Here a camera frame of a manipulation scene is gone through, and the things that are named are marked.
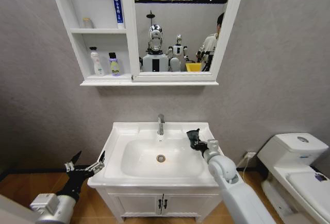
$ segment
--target bottle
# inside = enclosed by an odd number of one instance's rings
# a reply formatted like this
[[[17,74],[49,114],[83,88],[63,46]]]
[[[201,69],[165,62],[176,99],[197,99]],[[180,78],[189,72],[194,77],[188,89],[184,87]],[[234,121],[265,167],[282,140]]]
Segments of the bottle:
[[[84,23],[84,28],[94,28],[91,19],[89,19],[89,18],[83,18],[82,21]]]
[[[125,23],[124,23],[124,17],[123,17],[123,10],[122,10],[122,3],[121,0],[113,0],[114,3],[114,9],[115,9],[115,15],[117,18],[117,25],[118,28],[123,29],[125,28]]]
[[[94,62],[95,74],[97,76],[104,76],[105,73],[104,73],[104,69],[101,65],[100,57],[98,55],[98,52],[96,51],[97,48],[96,47],[90,47],[90,49],[91,49],[91,59]]]
[[[119,64],[118,64],[118,59],[116,58],[115,53],[109,53],[109,62],[110,62],[110,67],[111,67],[111,73],[113,76],[120,76],[119,73]]]

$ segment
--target white sink basin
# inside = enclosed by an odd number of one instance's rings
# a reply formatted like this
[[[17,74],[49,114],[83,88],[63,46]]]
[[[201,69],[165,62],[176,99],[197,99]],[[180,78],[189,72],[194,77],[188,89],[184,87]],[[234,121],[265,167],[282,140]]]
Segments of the white sink basin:
[[[165,123],[164,135],[158,123],[113,123],[102,150],[105,168],[88,185],[217,186],[201,153],[190,148],[186,132],[197,128],[202,141],[214,139],[208,123]]]

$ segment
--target cabinet door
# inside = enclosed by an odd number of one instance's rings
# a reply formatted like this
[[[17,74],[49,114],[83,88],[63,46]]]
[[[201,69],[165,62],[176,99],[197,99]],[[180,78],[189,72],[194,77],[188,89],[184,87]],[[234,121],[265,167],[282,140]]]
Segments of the cabinet door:
[[[110,194],[121,216],[154,216],[161,214],[163,194]]]
[[[218,195],[164,194],[162,215],[201,216],[220,202]]]

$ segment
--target wooden floor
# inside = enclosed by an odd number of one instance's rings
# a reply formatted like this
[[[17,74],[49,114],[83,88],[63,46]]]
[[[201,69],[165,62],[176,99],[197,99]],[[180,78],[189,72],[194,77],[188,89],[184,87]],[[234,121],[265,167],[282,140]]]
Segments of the wooden floor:
[[[65,173],[49,174],[11,174],[0,182],[0,194],[28,208],[39,193],[55,193],[66,183]],[[246,182],[258,194],[276,223],[283,223],[261,189],[259,173],[245,173]],[[95,189],[84,182],[80,199],[74,208],[71,224],[115,224],[117,223],[109,208]],[[129,224],[191,224],[194,218],[127,218]],[[226,206],[220,203],[203,221],[204,224],[234,223]]]

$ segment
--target toilet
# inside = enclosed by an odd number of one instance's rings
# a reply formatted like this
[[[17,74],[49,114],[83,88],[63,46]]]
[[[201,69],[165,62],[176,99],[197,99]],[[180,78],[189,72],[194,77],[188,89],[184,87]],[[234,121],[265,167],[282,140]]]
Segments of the toilet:
[[[273,136],[258,153],[269,170],[262,189],[285,224],[330,224],[330,179],[310,164],[328,146],[308,133]]]

